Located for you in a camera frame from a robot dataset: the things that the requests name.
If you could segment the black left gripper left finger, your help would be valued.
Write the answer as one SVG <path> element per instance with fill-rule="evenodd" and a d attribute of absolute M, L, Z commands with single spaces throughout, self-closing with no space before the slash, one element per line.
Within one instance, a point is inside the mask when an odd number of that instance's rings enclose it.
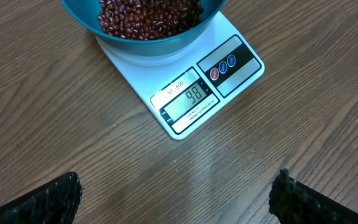
<path fill-rule="evenodd" d="M 72 224 L 83 186 L 76 172 L 67 172 L 0 206 L 0 224 Z"/>

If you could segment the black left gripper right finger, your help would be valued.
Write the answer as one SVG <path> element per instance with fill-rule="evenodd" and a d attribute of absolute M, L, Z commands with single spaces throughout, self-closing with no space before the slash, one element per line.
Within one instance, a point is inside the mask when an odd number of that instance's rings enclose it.
<path fill-rule="evenodd" d="M 269 213 L 281 224 L 358 224 L 358 213 L 291 178 L 282 169 L 272 182 Z"/>

